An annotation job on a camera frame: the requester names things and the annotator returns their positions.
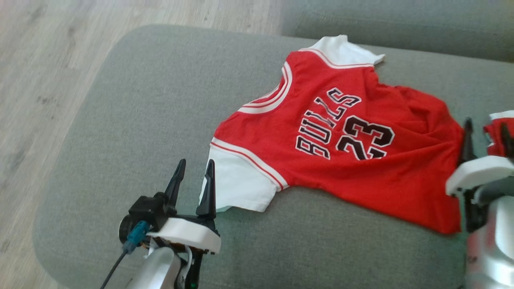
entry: basketball jersey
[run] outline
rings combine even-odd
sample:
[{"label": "basketball jersey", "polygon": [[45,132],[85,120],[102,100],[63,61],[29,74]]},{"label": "basketball jersey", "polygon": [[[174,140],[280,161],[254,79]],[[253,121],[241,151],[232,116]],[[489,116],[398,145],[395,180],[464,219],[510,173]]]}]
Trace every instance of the basketball jersey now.
[{"label": "basketball jersey", "polygon": [[216,207],[264,211],[290,186],[441,233],[460,231],[445,182],[462,129],[439,99],[378,81],[375,55],[345,35],[292,52],[279,85],[223,121],[210,143]]}]

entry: couch cushion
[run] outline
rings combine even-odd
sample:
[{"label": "couch cushion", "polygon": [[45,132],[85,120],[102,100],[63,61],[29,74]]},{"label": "couch cushion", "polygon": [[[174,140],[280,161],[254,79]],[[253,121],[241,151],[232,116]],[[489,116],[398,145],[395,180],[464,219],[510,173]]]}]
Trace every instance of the couch cushion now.
[{"label": "couch cushion", "polygon": [[[163,190],[183,157],[177,208],[193,213],[218,124],[272,90],[288,53],[314,42],[177,26],[126,35],[98,73],[43,192],[33,234],[43,267],[70,288],[99,287],[121,253],[117,230],[128,208]],[[377,67],[382,82],[439,96],[459,122],[472,116],[479,126],[514,105],[511,64],[364,47],[387,55]],[[483,155],[485,140],[474,138]],[[462,283],[464,234],[441,236],[321,191],[289,188],[264,213],[232,208],[216,224],[222,251],[204,258],[204,289]],[[142,255],[123,260],[111,288],[128,283]]]},{"label": "couch cushion", "polygon": [[514,61],[510,0],[287,0],[284,35]]}]

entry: robotic hand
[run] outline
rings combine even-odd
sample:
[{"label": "robotic hand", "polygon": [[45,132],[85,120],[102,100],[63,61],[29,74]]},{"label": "robotic hand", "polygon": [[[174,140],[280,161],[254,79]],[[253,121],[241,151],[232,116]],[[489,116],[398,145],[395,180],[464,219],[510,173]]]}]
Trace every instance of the robotic hand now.
[{"label": "robotic hand", "polygon": [[502,127],[506,157],[477,158],[471,120],[465,125],[460,165],[446,182],[448,195],[464,199],[466,288],[514,288],[514,139]]},{"label": "robotic hand", "polygon": [[153,197],[141,196],[121,221],[119,238],[123,254],[136,247],[149,250],[139,274],[128,284],[129,289],[197,289],[204,254],[216,254],[221,238],[214,225],[216,218],[214,161],[209,160],[206,186],[196,208],[196,215],[178,215],[175,205],[184,177],[186,160],[182,159],[165,192]]}]

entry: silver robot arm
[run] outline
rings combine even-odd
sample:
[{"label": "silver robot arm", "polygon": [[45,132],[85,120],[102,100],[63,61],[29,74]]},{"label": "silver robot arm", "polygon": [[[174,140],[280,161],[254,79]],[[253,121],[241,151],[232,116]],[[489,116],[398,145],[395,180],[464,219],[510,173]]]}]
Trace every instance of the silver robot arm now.
[{"label": "silver robot arm", "polygon": [[128,284],[128,289],[179,289],[177,277],[182,270],[182,260],[169,247],[153,251],[145,260],[138,275]]},{"label": "silver robot arm", "polygon": [[514,288],[514,141],[503,130],[507,157],[476,158],[467,120],[461,164],[446,182],[464,200],[467,289]]}]

